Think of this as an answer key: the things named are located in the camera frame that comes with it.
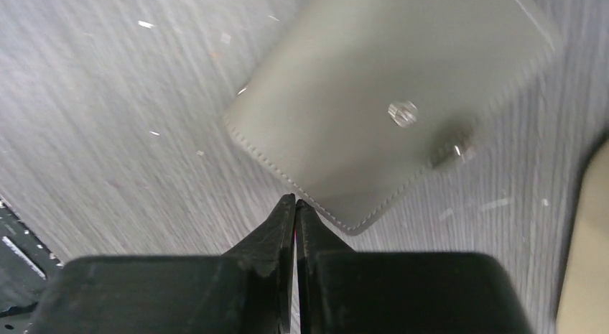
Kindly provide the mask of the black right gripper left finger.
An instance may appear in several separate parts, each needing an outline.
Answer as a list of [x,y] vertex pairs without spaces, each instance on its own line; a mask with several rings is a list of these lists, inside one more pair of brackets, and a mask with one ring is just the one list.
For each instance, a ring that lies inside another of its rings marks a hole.
[[288,333],[296,199],[221,255],[87,256],[51,281],[30,333]]

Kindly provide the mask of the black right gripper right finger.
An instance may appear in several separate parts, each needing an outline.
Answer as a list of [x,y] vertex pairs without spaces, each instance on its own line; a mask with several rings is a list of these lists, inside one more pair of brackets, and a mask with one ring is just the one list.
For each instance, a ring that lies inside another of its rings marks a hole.
[[361,252],[303,200],[295,212],[303,333],[530,333],[507,271],[477,252]]

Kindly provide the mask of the grey card holder wallet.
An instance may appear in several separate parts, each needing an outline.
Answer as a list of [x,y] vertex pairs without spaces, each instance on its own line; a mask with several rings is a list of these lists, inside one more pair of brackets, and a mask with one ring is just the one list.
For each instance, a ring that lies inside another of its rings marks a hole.
[[534,0],[310,0],[224,121],[355,236],[424,177],[470,159],[562,47]]

